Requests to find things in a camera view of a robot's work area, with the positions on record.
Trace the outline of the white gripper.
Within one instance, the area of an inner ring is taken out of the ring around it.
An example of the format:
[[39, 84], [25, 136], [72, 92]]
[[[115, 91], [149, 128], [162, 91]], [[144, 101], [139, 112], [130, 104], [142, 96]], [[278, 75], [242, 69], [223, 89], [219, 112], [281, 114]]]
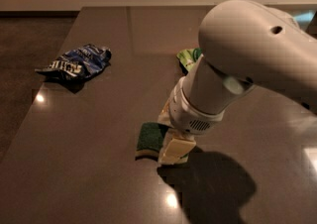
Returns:
[[207, 134], [224, 116], [224, 111], [207, 114], [192, 106], [182, 89], [184, 79], [185, 77], [182, 77], [174, 86], [158, 115], [160, 124], [175, 128], [169, 128], [164, 136], [158, 155], [161, 165], [185, 164], [189, 152], [196, 146], [193, 135]]

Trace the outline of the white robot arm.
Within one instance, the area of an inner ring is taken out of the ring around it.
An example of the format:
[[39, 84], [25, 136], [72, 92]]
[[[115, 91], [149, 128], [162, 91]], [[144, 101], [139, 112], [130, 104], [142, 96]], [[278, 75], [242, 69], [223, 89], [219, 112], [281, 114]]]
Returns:
[[158, 162], [187, 161], [194, 138], [234, 101], [261, 86], [317, 110], [317, 41], [280, 10], [249, 0], [215, 6], [198, 33], [202, 56], [172, 89], [158, 120], [170, 128]]

